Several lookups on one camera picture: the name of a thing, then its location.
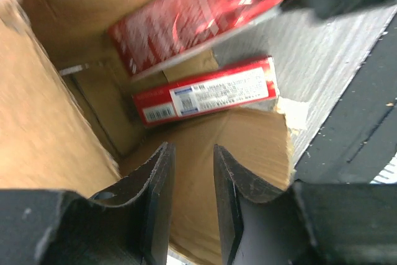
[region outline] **toothpaste box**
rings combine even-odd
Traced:
[[[108,33],[132,79],[165,70],[276,16],[283,0],[155,0]]]
[[[236,63],[133,96],[147,126],[277,98],[273,58]]]

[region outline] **red packaging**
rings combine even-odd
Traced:
[[[274,16],[282,1],[155,0],[113,25],[109,34],[130,76],[139,79]]]
[[[271,57],[227,66],[133,96],[147,126],[195,117],[279,94]]]

